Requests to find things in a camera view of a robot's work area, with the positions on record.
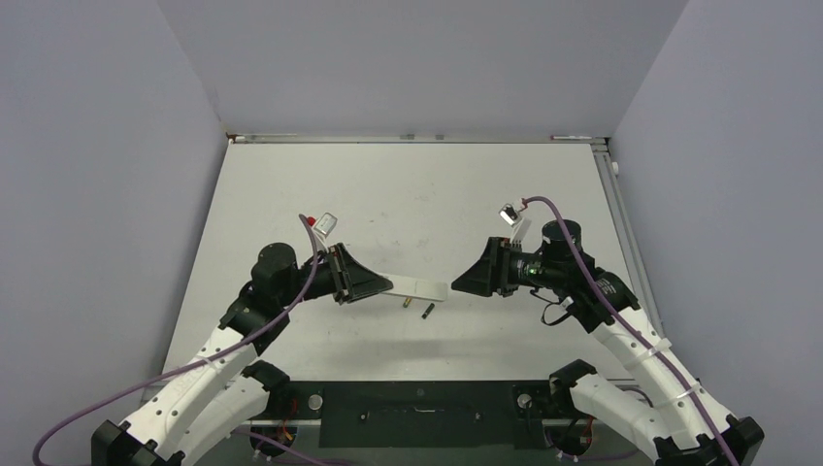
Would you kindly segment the white remote control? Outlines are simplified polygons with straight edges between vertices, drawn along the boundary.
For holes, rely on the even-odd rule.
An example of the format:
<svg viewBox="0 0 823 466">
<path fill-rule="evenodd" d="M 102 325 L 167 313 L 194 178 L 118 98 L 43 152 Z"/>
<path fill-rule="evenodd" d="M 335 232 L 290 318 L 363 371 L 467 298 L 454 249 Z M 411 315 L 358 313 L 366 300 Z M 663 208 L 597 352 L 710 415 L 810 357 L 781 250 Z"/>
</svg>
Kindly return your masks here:
<svg viewBox="0 0 823 466">
<path fill-rule="evenodd" d="M 432 302 L 444 302 L 447 299 L 449 290 L 447 283 L 392 274 L 381 276 L 392 283 L 392 288 L 384 291 L 383 294 Z"/>
</svg>

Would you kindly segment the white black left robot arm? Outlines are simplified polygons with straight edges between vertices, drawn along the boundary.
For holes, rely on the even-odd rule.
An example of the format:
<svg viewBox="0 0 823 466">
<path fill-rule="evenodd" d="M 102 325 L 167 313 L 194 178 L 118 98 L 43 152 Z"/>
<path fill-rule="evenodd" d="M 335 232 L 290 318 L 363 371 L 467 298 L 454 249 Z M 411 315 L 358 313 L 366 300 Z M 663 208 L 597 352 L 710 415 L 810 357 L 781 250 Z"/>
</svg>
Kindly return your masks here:
<svg viewBox="0 0 823 466">
<path fill-rule="evenodd" d="M 289 377 L 261 356 L 288 325 L 289 310 L 326 295 L 345 304 L 392 287 L 341 244 L 304 265 L 290 245 L 266 246 L 190 367 L 121 423 L 96 429 L 92 464 L 192 465 L 248 419 L 280 416 L 289 403 Z"/>
</svg>

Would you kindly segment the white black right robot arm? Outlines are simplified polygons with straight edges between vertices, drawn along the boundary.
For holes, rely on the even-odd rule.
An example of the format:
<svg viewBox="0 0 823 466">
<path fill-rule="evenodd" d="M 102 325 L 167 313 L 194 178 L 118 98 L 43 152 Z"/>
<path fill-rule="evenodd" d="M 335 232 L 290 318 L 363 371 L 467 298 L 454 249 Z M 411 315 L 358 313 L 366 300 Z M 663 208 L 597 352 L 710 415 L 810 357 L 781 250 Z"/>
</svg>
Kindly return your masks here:
<svg viewBox="0 0 823 466">
<path fill-rule="evenodd" d="M 750 465 L 765 433 L 719 403 L 677 359 L 631 289 L 584 252 L 581 228 L 553 220 L 535 252 L 491 237 L 454 291 L 508 297 L 521 286 L 550 290 L 567 316 L 606 348 L 647 396 L 641 401 L 577 359 L 549 377 L 548 402 L 562 416 L 592 416 L 656 465 Z"/>
</svg>

